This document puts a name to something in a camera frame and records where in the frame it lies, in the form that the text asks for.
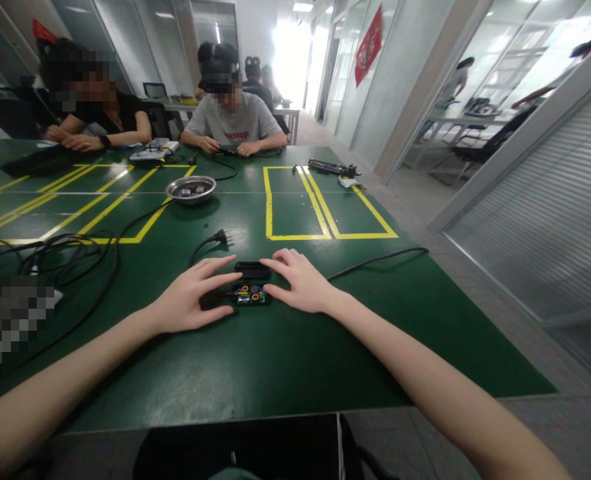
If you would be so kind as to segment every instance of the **red sign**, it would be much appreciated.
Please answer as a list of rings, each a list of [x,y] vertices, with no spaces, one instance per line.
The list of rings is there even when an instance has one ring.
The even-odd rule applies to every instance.
[[[373,60],[377,57],[382,48],[382,5],[377,9],[375,18],[370,24],[362,45],[357,49],[357,58],[355,59],[355,83],[356,88],[360,86],[370,69]]]
[[[33,19],[33,36],[35,38],[41,38],[51,43],[55,43],[57,38],[52,34],[48,28],[42,25],[38,20]]]

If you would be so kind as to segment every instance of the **gray t-shirt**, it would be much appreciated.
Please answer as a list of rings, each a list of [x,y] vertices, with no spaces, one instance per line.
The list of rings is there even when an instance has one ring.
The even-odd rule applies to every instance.
[[[463,84],[468,79],[468,69],[457,69],[452,73],[446,85],[442,88],[440,95],[437,97],[436,105],[448,104],[451,97],[455,96],[457,87]]]
[[[242,91],[240,96],[237,110],[227,111],[208,94],[193,112],[185,131],[212,137],[225,145],[257,141],[282,131],[260,97]]]

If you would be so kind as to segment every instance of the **pixelated blur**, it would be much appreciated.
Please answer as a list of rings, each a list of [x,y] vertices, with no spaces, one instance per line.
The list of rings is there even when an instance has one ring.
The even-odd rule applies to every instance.
[[[49,99],[62,111],[75,112],[80,102],[96,111],[115,110],[115,52],[94,52],[80,48],[50,47],[49,62],[42,75]]]
[[[215,99],[223,109],[235,110],[240,101],[239,90],[234,89],[227,93],[216,93]]]
[[[44,328],[55,303],[55,289],[41,275],[0,276],[0,364]]]

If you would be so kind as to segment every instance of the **desk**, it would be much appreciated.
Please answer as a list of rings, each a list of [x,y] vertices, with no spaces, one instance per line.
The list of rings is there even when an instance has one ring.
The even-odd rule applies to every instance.
[[[170,98],[166,99],[145,99],[145,101],[152,101],[161,103],[164,105],[164,108],[168,111],[186,111],[186,112],[194,112],[197,108],[197,104],[195,105],[186,105],[180,101],[172,100]]]
[[[291,145],[297,144],[297,127],[300,124],[300,109],[296,107],[285,108],[282,105],[273,107],[274,115],[284,115],[289,118],[288,126],[291,131]]]
[[[407,167],[414,169],[422,162],[422,160],[424,158],[424,153],[426,152],[426,150],[428,150],[430,148],[438,148],[438,147],[432,147],[430,145],[430,143],[433,142],[433,140],[435,140],[435,137],[437,136],[438,132],[440,131],[440,128],[447,123],[452,123],[453,125],[457,125],[459,127],[459,130],[457,131],[457,133],[453,137],[453,140],[451,140],[450,142],[447,143],[447,145],[449,147],[454,147],[455,145],[457,145],[457,142],[460,140],[460,137],[464,133],[464,130],[466,130],[470,125],[487,125],[487,126],[501,125],[501,126],[503,126],[509,122],[509,120],[495,120],[495,119],[489,119],[489,118],[479,118],[479,117],[469,117],[469,116],[457,117],[457,118],[429,117],[427,120],[435,122],[435,124],[433,126],[433,132],[430,134],[428,141],[422,146],[422,148],[420,150],[420,154],[418,155],[417,159],[415,160],[415,163],[413,163],[412,165],[407,165],[404,162],[404,160],[402,160],[402,165],[405,165]]]
[[[0,140],[0,164],[36,150],[35,142]],[[184,146],[180,153],[190,158]],[[228,175],[226,167],[198,156],[197,166],[132,169],[129,153],[99,153],[71,176],[14,180],[0,171],[0,238],[26,242],[52,232],[121,230],[160,205],[163,189],[187,173]],[[189,208],[170,204],[123,239],[115,284],[95,314],[19,369],[25,358],[67,328],[95,298],[110,269],[106,261],[64,291],[55,321],[22,351],[5,354],[0,395],[157,298],[185,268],[193,249],[220,228],[240,261],[296,248],[331,275],[359,261],[416,244],[368,193],[344,190],[337,178],[292,172],[309,158],[338,162],[328,147],[287,147],[281,158],[233,159],[239,173],[218,183],[213,198]],[[54,198],[34,200],[47,185]],[[201,257],[221,256],[204,248]],[[6,258],[0,274],[11,269]],[[271,280],[286,287],[273,275]],[[495,397],[554,393],[555,389],[428,255],[375,263],[334,282],[413,335]],[[410,405],[386,369],[350,333],[324,315],[301,313],[274,301],[240,308],[204,329],[161,336],[102,382],[61,431],[98,431],[260,419]]]

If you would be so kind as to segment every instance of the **hand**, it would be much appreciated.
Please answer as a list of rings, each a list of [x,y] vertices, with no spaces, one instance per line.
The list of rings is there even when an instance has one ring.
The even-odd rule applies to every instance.
[[[62,146],[78,151],[93,151],[104,148],[100,137],[91,137],[89,135],[70,135],[62,142]]]
[[[291,284],[290,291],[271,284],[265,285],[264,290],[298,310],[328,313],[329,307],[346,295],[333,287],[297,250],[282,249],[273,254],[273,260],[261,259],[260,263],[275,270]]]
[[[158,333],[195,330],[230,315],[233,313],[233,307],[230,305],[203,311],[199,299],[206,292],[242,277],[242,273],[239,272],[211,277],[233,260],[235,255],[202,260],[177,277],[164,293],[142,312],[157,324]]]
[[[60,143],[62,140],[66,140],[70,136],[71,134],[64,130],[64,128],[59,127],[58,125],[51,125],[47,129],[45,139]]]
[[[217,152],[220,144],[211,137],[200,137],[199,147],[206,153],[210,153],[212,155],[213,153]]]
[[[255,153],[258,153],[261,150],[259,142],[250,142],[250,143],[241,143],[239,147],[237,147],[237,153],[240,157],[250,157]]]

